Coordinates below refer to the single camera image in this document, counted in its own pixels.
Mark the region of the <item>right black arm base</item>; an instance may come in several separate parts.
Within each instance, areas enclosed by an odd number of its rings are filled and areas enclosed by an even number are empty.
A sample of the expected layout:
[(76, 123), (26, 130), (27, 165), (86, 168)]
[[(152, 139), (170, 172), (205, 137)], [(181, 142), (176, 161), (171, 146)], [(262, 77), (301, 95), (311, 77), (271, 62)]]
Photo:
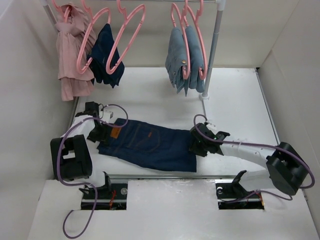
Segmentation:
[(219, 182), (215, 185), (219, 210), (264, 210), (262, 195), (246, 191), (238, 183)]

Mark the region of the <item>dark blue denim trousers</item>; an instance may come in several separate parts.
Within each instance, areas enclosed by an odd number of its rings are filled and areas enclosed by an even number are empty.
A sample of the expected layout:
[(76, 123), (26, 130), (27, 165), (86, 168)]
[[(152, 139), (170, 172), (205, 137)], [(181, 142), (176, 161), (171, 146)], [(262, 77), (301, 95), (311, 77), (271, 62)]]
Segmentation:
[(165, 172), (197, 171), (197, 157), (190, 151), (193, 137), (188, 130), (171, 129), (138, 120), (129, 120), (110, 132), (97, 149), (142, 168)]

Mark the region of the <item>pink hanger right jeans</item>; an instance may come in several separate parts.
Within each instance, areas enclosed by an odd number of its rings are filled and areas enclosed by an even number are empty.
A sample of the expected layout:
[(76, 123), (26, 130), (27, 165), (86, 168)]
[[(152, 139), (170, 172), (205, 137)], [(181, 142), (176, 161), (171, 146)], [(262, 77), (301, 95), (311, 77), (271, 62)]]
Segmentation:
[(203, 57), (203, 61), (204, 61), (204, 70), (199, 68), (199, 74), (200, 74), (201, 80), (205, 80), (207, 72), (208, 72), (208, 66), (207, 66), (208, 60), (207, 60), (207, 55), (206, 55), (206, 49), (205, 49), (203, 36), (202, 36), (201, 30), (199, 27), (199, 18), (202, 16), (203, 11), (204, 11), (204, 1), (199, 0), (199, 9), (196, 10), (196, 14), (194, 14), (192, 8), (190, 6), (188, 6), (186, 16), (184, 17), (184, 24), (185, 24), (186, 28), (188, 26), (192, 26), (196, 32), (197, 37), (198, 37), (198, 42), (200, 45), (200, 49), (201, 49), (202, 57)]

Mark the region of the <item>light blue jeans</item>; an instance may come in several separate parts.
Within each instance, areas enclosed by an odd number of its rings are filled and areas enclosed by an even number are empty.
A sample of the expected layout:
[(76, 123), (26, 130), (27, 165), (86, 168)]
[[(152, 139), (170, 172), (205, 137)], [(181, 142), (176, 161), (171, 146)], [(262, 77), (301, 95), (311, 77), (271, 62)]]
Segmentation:
[(188, 41), (188, 49), (190, 56), (190, 74), (189, 74), (189, 89), (196, 89), (198, 93), (203, 93), (205, 90), (205, 81), (201, 80), (199, 68), (205, 69), (202, 51), (196, 31), (192, 26), (187, 26), (185, 29)]
[(178, 27), (174, 27), (169, 38), (165, 68), (171, 85), (176, 88), (176, 93), (184, 90), (187, 96), (189, 79), (184, 80), (183, 78), (183, 67), (185, 66), (187, 66), (187, 51), (183, 34)]

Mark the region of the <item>light blue jeans right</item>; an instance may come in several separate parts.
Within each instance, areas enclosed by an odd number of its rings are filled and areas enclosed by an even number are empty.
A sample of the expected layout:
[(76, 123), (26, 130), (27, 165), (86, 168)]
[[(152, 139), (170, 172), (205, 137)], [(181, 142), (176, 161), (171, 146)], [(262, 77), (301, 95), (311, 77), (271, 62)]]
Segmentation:
[(188, 49), (190, 56), (190, 74), (189, 74), (189, 89), (196, 89), (198, 93), (203, 93), (205, 90), (205, 81), (201, 80), (199, 68), (205, 69), (202, 51), (196, 31), (192, 26), (187, 26), (185, 29), (188, 41)]

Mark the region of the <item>light blue jeans left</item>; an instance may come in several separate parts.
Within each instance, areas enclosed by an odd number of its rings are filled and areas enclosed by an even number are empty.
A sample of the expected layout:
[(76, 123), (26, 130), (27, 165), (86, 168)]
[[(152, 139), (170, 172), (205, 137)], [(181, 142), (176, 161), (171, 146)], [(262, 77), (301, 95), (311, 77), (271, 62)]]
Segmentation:
[(183, 34), (178, 27), (174, 27), (169, 38), (165, 68), (171, 85), (176, 88), (176, 93), (184, 90), (187, 96), (189, 79), (184, 80), (183, 78), (183, 67), (185, 66), (187, 66), (187, 51)]

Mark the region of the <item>pink hanger jeans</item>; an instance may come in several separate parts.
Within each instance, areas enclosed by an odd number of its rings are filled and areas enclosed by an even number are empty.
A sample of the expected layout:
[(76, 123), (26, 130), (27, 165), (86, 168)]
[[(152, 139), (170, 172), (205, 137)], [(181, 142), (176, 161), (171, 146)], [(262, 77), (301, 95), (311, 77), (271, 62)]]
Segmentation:
[(198, 37), (198, 42), (200, 45), (200, 49), (201, 49), (202, 57), (203, 57), (203, 61), (204, 61), (204, 70), (199, 68), (199, 74), (200, 74), (201, 80), (205, 80), (207, 72), (208, 72), (208, 66), (207, 66), (208, 60), (207, 60), (207, 55), (206, 55), (206, 49), (205, 49), (203, 36), (202, 36), (201, 30), (199, 27), (199, 18), (202, 16), (203, 11), (204, 11), (204, 1), (199, 0), (199, 9), (196, 10), (196, 14), (194, 14), (192, 8), (190, 6), (188, 6), (186, 16), (184, 17), (184, 24), (185, 24), (186, 28), (188, 26), (192, 26), (196, 32), (197, 37)]
[(186, 34), (186, 30), (184, 27), (184, 19), (185, 16), (187, 15), (187, 10), (188, 10), (188, 0), (184, 1), (184, 7), (182, 8), (182, 12), (180, 12), (178, 6), (176, 3), (172, 3), (171, 4), (171, 9), (170, 9), (170, 16), (171, 16), (171, 21), (172, 21), (172, 25), (173, 27), (177, 27), (176, 21), (175, 21), (175, 17), (174, 17), (174, 10), (176, 11), (178, 17), (179, 17), (179, 23), (180, 23), (180, 28), (182, 30), (182, 37), (183, 37), (183, 42), (185, 45), (185, 51), (186, 51), (186, 65), (183, 66), (182, 69), (182, 76), (184, 80), (187, 80), (190, 72), (191, 72), (191, 62), (190, 62), (190, 51), (189, 51), (189, 44), (188, 44), (188, 40), (187, 40), (187, 34)]

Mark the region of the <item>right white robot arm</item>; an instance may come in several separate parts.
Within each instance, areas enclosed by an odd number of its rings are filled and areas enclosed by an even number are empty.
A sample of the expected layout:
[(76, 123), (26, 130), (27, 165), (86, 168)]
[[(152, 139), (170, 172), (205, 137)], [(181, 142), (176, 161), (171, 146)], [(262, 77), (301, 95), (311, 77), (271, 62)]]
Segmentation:
[(261, 167), (255, 171), (240, 170), (232, 182), (219, 183), (216, 188), (219, 197), (238, 201), (267, 189), (276, 189), (292, 197), (302, 188), (306, 176), (310, 174), (308, 165), (286, 142), (276, 146), (244, 142), (228, 132), (217, 131), (209, 122), (195, 124), (190, 133), (190, 151), (198, 156), (217, 154)]

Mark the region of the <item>pink pleated skirt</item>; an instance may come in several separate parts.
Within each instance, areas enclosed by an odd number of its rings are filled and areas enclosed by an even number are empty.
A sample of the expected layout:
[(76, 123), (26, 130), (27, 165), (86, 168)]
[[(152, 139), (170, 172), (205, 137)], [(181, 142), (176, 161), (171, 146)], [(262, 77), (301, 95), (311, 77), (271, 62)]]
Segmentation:
[(72, 3), (69, 4), (74, 8), (75, 23), (55, 24), (58, 30), (56, 40), (59, 60), (58, 80), (61, 83), (63, 101), (89, 96), (94, 90), (95, 78), (90, 68), (87, 68), (83, 74), (77, 71), (78, 55), (90, 21), (81, 8)]

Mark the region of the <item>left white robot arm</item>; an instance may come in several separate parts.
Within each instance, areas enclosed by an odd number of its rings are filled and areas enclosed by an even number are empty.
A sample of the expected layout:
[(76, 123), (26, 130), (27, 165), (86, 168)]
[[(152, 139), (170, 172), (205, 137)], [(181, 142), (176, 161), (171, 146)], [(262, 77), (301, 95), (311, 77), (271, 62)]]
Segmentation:
[(112, 128), (99, 120), (103, 110), (99, 104), (85, 103), (83, 112), (75, 115), (69, 130), (50, 141), (53, 174), (56, 180), (93, 184), (94, 192), (102, 199), (111, 195), (112, 185), (108, 174), (94, 167), (87, 141), (107, 143)]

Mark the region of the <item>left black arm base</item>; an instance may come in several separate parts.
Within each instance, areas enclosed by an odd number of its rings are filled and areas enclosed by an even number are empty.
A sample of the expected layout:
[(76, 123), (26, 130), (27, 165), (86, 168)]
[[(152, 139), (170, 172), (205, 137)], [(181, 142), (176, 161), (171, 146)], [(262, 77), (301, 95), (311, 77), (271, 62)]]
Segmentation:
[[(79, 188), (82, 193), (81, 210), (91, 210), (95, 202), (95, 190), (85, 185)], [(97, 203), (95, 210), (126, 210), (127, 209), (128, 184), (107, 183), (97, 188)]]

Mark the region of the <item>pink hanger left jeans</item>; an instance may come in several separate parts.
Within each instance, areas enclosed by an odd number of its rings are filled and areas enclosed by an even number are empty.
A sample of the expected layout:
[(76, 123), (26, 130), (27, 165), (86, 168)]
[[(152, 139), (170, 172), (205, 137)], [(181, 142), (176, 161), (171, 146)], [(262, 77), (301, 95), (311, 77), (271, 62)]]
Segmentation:
[(187, 34), (186, 34), (186, 30), (184, 27), (184, 19), (185, 16), (187, 15), (187, 10), (188, 10), (188, 0), (184, 1), (184, 7), (182, 8), (182, 12), (180, 12), (178, 6), (176, 3), (172, 3), (171, 4), (171, 9), (170, 9), (170, 16), (171, 16), (171, 21), (172, 21), (172, 25), (173, 27), (177, 27), (176, 21), (175, 21), (175, 17), (174, 17), (174, 10), (176, 11), (178, 17), (179, 17), (179, 23), (180, 23), (180, 28), (182, 30), (182, 37), (183, 37), (183, 42), (185, 45), (185, 51), (186, 51), (186, 65), (183, 66), (182, 69), (182, 76), (184, 80), (187, 80), (190, 72), (191, 72), (191, 62), (190, 62), (190, 51), (189, 51), (189, 44), (188, 44), (188, 40), (187, 40)]

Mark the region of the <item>pink hanger with skirt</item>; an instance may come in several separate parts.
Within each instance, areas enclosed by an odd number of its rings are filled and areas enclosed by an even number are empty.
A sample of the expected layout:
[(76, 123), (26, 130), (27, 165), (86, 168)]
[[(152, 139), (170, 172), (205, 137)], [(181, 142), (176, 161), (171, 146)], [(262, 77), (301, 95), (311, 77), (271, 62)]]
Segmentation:
[(58, 5), (55, 0), (51, 1), (58, 13), (57, 23), (74, 24), (74, 6), (72, 4)]

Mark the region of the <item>metal clothes rack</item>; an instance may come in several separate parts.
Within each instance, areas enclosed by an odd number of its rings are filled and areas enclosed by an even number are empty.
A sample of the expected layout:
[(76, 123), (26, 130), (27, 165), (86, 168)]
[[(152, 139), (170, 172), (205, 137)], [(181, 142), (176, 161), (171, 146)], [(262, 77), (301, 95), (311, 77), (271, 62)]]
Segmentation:
[[(213, 114), (211, 111), (211, 107), (209, 105), (209, 86), (210, 86), (210, 81), (211, 81), (211, 76), (212, 76), (212, 71), (213, 71), (213, 64), (214, 64), (214, 59), (215, 59), (215, 54), (216, 54), (216, 48), (217, 48), (217, 44), (218, 44), (218, 38), (219, 38), (219, 33), (220, 33), (220, 27), (221, 27), (221, 22), (222, 22), (222, 16), (223, 16), (223, 12), (225, 9), (225, 5), (226, 5), (226, 1), (225, 0), (214, 0), (213, 1), (216, 4), (216, 18), (215, 18), (215, 23), (214, 23), (214, 30), (213, 30), (213, 36), (212, 36), (212, 40), (211, 40), (211, 47), (210, 47), (210, 53), (209, 53), (209, 58), (207, 58), (207, 74), (206, 77), (204, 79), (205, 81), (205, 86), (204, 86), (204, 92), (201, 93), (199, 95), (199, 99), (202, 102), (202, 107), (203, 107), (203, 113), (207, 118), (210, 118)], [(96, 23), (96, 21), (104, 14), (107, 13), (108, 17), (107, 17), (107, 22), (110, 23), (111, 22), (111, 9), (108, 7), (102, 8), (100, 11), (98, 11), (96, 14), (93, 14), (92, 9), (86, 5), (86, 2), (83, 0), (81, 2), (84, 11), (89, 14), (90, 16), (90, 23), (88, 25), (87, 31), (85, 32), (85, 37), (83, 39), (83, 44), (80, 48), (80, 53), (79, 53), (79, 57), (77, 58), (77, 62), (76, 62), (76, 69), (77, 71), (82, 74), (85, 72), (85, 70), (89, 67), (89, 64), (92, 62), (92, 59), (89, 59), (88, 62), (86, 62), (86, 64), (84, 65), (84, 67), (81, 67), (81, 57), (84, 53), (85, 50), (85, 46), (86, 46), (86, 42), (88, 40), (88, 36), (89, 33), (91, 32), (94, 24)], [(123, 35), (123, 32), (125, 30), (125, 28), (127, 27), (128, 23), (130, 22), (130, 20), (139, 12), (142, 12), (141, 15), (141, 20), (135, 30), (135, 32), (133, 33), (127, 48), (125, 48), (123, 54), (120, 56), (119, 61), (121, 62), (123, 60), (123, 58), (125, 57), (125, 55), (127, 54), (127, 51), (130, 49), (130, 47), (133, 44), (133, 41), (135, 40), (135, 38), (137, 37), (138, 32), (140, 31), (142, 24), (145, 21), (145, 17), (146, 17), (146, 6), (144, 4), (140, 4), (139, 6), (137, 6), (131, 13), (127, 13), (127, 9), (125, 7), (123, 7), (121, 5), (121, 2), (119, 0), (116, 1), (116, 5), (117, 5), (117, 9), (119, 11), (119, 13), (121, 15), (123, 15), (123, 24), (119, 30), (119, 33), (115, 39), (114, 45), (112, 47), (111, 50), (111, 54), (113, 55), (116, 47), (119, 44), (119, 41)]]

